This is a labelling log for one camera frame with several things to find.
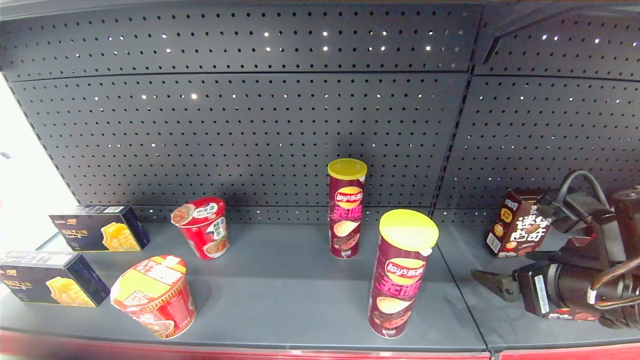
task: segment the dark blue box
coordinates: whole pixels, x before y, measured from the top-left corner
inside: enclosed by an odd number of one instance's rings
[[[109,296],[109,286],[75,252],[6,252],[0,278],[23,302],[97,307]]]
[[[49,215],[73,251],[140,251],[149,243],[130,205],[87,205]]]

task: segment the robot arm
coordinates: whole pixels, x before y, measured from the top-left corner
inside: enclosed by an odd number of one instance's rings
[[[597,199],[570,187],[578,175],[589,180]],[[505,301],[521,295],[525,309],[537,316],[550,311],[550,302],[600,315],[606,327],[640,330],[640,187],[618,192],[613,200],[615,212],[593,176],[569,173],[560,188],[538,199],[538,211],[562,233],[588,226],[589,243],[530,252],[527,258],[535,262],[511,276],[472,270],[472,277]]]

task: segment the potato chip canister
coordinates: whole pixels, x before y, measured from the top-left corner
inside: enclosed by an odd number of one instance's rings
[[[329,172],[329,249],[340,259],[358,254],[367,165],[356,159],[337,159]]]
[[[406,329],[438,227],[426,215],[397,209],[380,218],[380,241],[369,297],[369,325],[384,338]]]
[[[229,248],[225,208],[222,199],[204,197],[182,205],[171,214],[171,222],[200,259],[218,258]]]
[[[146,259],[116,280],[111,304],[158,338],[174,338],[196,317],[186,272],[184,260],[174,255]]]

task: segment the lay's logo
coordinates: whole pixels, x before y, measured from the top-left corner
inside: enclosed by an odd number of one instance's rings
[[[385,272],[396,284],[409,285],[422,277],[426,265],[426,262],[418,259],[395,258],[387,260]]]
[[[335,192],[335,202],[345,208],[351,209],[362,202],[362,189],[356,186],[347,186]]]

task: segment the cup lid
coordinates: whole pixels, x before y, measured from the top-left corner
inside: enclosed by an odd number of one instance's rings
[[[380,218],[380,234],[399,249],[425,252],[436,245],[440,233],[438,226],[425,214],[396,209]]]
[[[183,259],[158,255],[125,271],[111,288],[111,304],[122,311],[137,311],[152,305],[180,286],[187,272]]]
[[[340,180],[355,180],[367,175],[367,164],[358,159],[337,159],[329,163],[327,171]]]
[[[217,197],[203,197],[180,206],[171,213],[171,223],[179,227],[207,224],[225,212],[225,202]]]

